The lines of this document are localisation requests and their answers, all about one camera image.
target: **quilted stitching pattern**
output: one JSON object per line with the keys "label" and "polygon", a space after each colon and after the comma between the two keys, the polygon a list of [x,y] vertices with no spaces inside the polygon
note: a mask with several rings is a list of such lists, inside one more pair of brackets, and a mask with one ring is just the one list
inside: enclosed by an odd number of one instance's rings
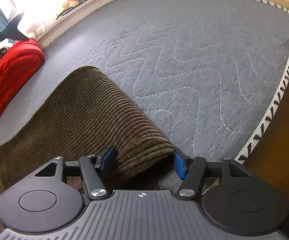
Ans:
{"label": "quilted stitching pattern", "polygon": [[186,155],[234,158],[260,129],[284,76],[282,9],[256,0],[114,0],[44,50],[45,65],[0,119],[0,143],[70,72],[94,65]]}

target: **logo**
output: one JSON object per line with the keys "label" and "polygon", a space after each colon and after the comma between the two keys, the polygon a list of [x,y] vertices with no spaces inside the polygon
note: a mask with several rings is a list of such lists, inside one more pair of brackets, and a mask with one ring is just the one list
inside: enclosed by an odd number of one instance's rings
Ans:
{"label": "logo", "polygon": [[144,192],[141,192],[140,194],[138,194],[138,196],[141,197],[141,198],[144,198],[144,197],[147,197],[149,195],[144,193]]}

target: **metal screw head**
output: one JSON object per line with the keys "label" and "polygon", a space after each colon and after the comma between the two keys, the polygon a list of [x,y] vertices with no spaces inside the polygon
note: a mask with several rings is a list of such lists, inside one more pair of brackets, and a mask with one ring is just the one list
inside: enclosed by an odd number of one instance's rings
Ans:
{"label": "metal screw head", "polygon": [[107,191],[103,188],[96,188],[92,190],[90,193],[93,197],[103,197],[104,195],[107,194]]}
{"label": "metal screw head", "polygon": [[192,197],[194,195],[194,191],[189,188],[184,188],[179,191],[179,195],[182,197]]}

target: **ribbed black plastic surface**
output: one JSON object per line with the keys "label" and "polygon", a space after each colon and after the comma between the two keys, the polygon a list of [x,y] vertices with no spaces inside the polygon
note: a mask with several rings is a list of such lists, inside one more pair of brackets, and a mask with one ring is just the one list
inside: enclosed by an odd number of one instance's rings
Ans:
{"label": "ribbed black plastic surface", "polygon": [[0,240],[286,240],[279,232],[247,237],[211,225],[191,201],[169,190],[117,190],[107,200],[93,201],[70,226],[46,235],[23,235],[6,229]]}

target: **red blanket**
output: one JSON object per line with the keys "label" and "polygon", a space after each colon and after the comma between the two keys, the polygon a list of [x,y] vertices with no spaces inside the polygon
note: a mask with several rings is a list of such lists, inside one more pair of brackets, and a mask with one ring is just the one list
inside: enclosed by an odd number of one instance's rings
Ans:
{"label": "red blanket", "polygon": [[34,39],[16,42],[0,59],[0,116],[43,63],[43,52]]}

